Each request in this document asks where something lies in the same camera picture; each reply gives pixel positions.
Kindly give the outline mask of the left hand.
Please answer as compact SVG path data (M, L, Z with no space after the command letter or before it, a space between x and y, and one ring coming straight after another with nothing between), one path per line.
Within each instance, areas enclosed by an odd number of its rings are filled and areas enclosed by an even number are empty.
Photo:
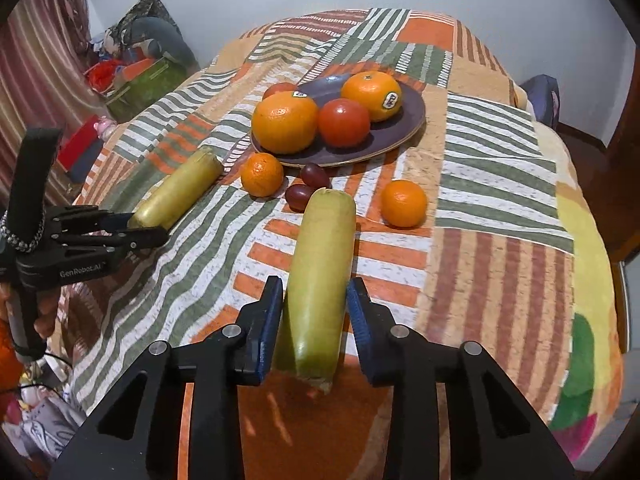
M9 283L1 284L1 319L9 323L9 306L12 290ZM49 338L55 330L56 314L60 303L61 289L52 289L47 292L40 292L38 295L38 318L35 320L35 330L42 339Z

